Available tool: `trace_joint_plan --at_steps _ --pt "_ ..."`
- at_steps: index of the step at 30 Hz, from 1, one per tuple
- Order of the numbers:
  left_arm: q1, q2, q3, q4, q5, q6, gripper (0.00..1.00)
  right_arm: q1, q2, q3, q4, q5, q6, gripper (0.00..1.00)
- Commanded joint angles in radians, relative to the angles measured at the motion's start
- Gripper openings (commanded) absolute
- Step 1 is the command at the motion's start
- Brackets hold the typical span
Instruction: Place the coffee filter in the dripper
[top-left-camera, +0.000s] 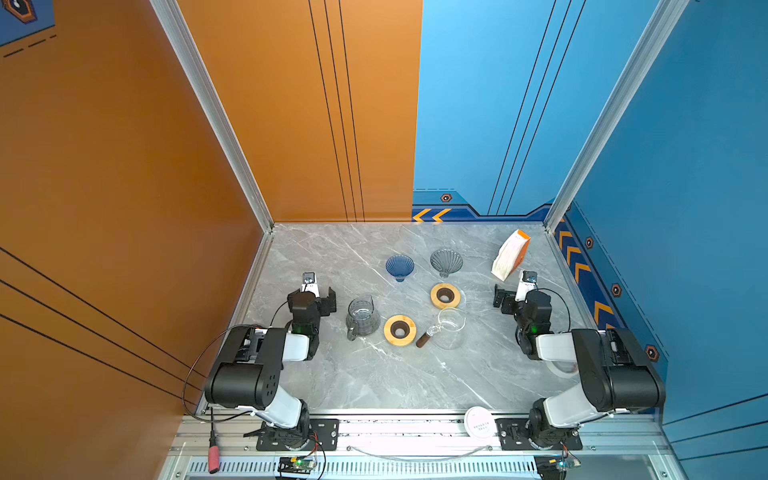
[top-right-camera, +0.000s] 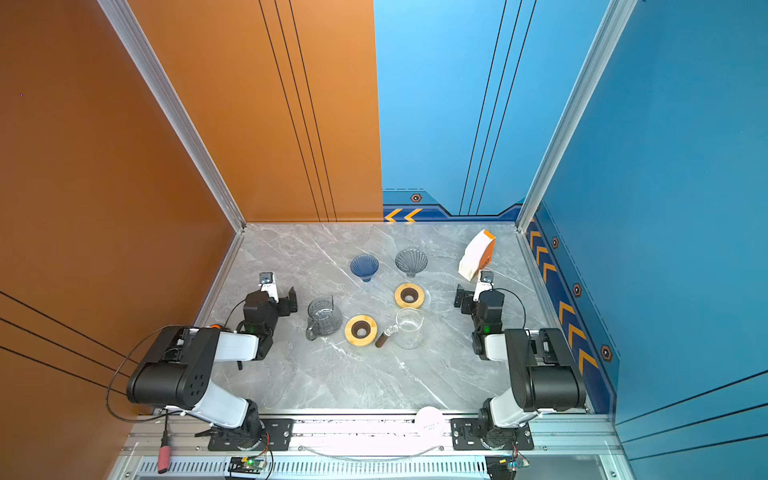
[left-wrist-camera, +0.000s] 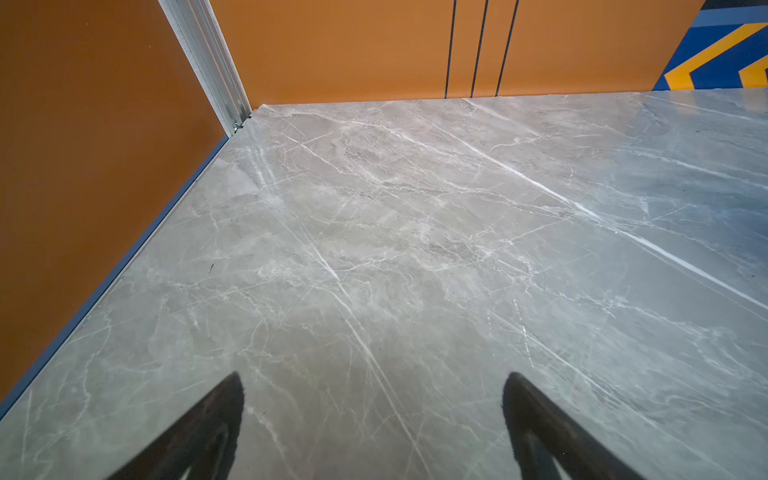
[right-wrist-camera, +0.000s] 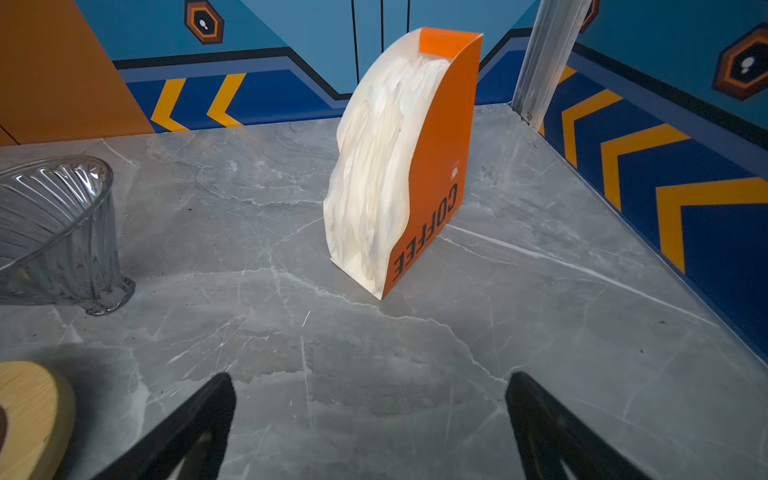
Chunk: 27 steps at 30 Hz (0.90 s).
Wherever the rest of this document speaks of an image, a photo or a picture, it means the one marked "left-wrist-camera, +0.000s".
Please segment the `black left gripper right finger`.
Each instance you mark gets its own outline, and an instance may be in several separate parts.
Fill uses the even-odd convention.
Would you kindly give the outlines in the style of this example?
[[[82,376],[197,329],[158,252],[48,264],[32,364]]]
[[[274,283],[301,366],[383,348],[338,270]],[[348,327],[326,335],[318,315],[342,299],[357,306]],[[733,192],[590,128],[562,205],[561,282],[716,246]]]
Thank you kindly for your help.
[[[519,372],[505,381],[502,411],[523,479],[639,479]]]

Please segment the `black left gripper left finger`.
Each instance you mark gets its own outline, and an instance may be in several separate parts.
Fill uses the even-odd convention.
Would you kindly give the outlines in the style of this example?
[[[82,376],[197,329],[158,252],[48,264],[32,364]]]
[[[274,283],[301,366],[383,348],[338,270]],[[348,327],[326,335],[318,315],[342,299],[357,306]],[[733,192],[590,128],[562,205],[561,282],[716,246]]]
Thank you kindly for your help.
[[[110,477],[226,479],[235,460],[244,398],[239,374],[229,374]]]

